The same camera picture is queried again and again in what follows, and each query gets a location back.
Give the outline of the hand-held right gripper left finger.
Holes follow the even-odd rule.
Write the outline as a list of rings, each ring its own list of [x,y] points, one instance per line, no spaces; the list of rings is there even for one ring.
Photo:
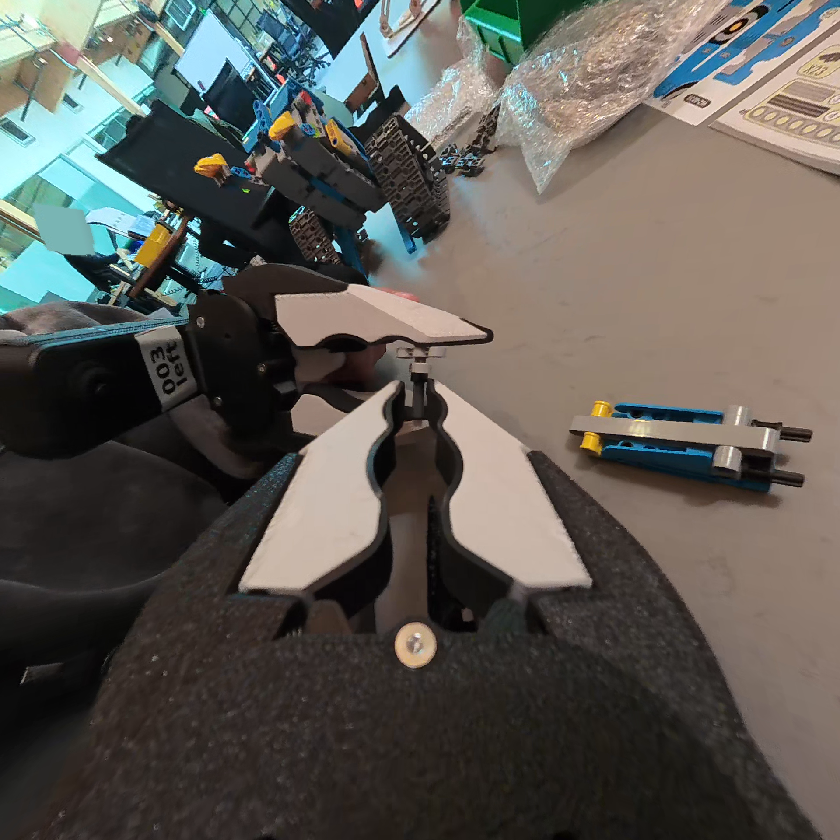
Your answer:
[[[238,593],[316,597],[372,558],[388,525],[375,458],[389,476],[402,405],[392,381],[301,450]]]

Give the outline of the large clear plastic bag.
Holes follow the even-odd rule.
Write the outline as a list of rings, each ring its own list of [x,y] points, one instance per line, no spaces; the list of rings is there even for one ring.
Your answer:
[[[719,1],[589,3],[563,17],[501,86],[497,141],[519,148],[537,194],[570,152],[646,100]]]

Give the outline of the person's grey sweatshirt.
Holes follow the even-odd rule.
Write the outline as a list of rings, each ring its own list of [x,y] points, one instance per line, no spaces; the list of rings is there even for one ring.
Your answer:
[[[162,575],[254,480],[198,446],[190,320],[98,304],[2,316],[2,693],[85,683]]]

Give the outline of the green plastic bin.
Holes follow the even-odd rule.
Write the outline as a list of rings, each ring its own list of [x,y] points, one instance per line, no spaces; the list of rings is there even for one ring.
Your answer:
[[[481,43],[511,67],[541,36],[586,1],[461,1],[467,23]]]

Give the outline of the instruction booklet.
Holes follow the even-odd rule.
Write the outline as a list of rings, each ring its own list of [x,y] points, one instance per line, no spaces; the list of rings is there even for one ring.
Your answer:
[[[711,127],[839,175],[839,28],[819,36]]]

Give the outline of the blue sticker sheet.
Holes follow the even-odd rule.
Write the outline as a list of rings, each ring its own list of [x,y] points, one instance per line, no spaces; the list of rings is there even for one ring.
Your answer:
[[[709,124],[818,39],[838,29],[838,1],[729,2],[678,56],[646,104]]]

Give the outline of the grey desk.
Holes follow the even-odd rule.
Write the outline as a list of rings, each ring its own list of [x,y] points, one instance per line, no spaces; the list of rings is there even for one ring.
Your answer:
[[[492,328],[442,382],[541,449],[646,550],[694,614],[752,736],[838,838],[838,180],[647,106],[537,194],[519,149],[449,183],[414,255],[368,216],[374,280]],[[813,430],[801,489],[766,495],[593,464],[596,400],[742,404]]]

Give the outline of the person's left hand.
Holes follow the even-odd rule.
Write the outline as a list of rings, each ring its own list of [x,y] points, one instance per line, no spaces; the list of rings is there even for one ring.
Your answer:
[[[343,389],[370,392],[375,389],[375,367],[385,356],[384,345],[372,345],[345,354],[343,365],[324,378],[324,382]]]

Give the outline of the small clear plastic bag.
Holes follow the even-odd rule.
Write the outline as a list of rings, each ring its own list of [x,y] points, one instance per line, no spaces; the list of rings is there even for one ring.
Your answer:
[[[456,39],[460,59],[443,70],[429,93],[409,109],[406,120],[440,151],[465,136],[499,105],[496,143],[516,146],[508,106],[501,104],[502,90],[514,66],[490,53],[465,17],[458,21]]]

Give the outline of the toy tracked robot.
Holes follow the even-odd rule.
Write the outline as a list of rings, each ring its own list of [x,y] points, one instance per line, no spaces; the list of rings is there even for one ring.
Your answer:
[[[283,110],[255,101],[255,143],[243,165],[216,153],[194,172],[220,187],[262,189],[297,209],[291,236],[304,258],[343,264],[366,276],[362,247],[367,214],[392,210],[406,251],[427,242],[450,219],[447,176],[433,145],[401,114],[386,116],[363,143],[324,110],[322,100],[288,82]]]

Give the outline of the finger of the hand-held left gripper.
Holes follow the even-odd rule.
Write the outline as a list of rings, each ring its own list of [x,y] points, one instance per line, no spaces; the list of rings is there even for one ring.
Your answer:
[[[347,353],[332,352],[327,349],[290,349],[294,361],[295,382],[325,382],[330,376],[343,368]]]
[[[493,332],[391,292],[335,283],[275,295],[277,327],[300,350],[355,352],[404,342],[420,349],[489,343]]]

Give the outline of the blue grey brick assembly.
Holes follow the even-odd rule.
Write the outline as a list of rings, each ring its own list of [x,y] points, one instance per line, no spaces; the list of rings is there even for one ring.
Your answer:
[[[810,428],[758,419],[742,404],[712,411],[606,401],[574,416],[569,432],[594,459],[763,494],[804,486],[803,474],[779,467],[781,445],[813,436]]]

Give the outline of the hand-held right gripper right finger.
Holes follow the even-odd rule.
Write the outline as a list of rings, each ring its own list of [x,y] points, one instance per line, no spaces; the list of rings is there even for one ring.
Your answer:
[[[505,592],[589,589],[592,578],[530,459],[532,450],[454,391],[433,383],[429,407],[446,484],[444,533],[467,572],[458,585]]]

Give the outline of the black track pieces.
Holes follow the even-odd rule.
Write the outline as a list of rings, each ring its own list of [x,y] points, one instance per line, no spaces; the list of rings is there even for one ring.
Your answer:
[[[472,177],[484,171],[485,159],[493,154],[497,147],[500,108],[501,105],[496,104],[481,118],[472,141],[461,147],[449,143],[437,154],[446,174]]]

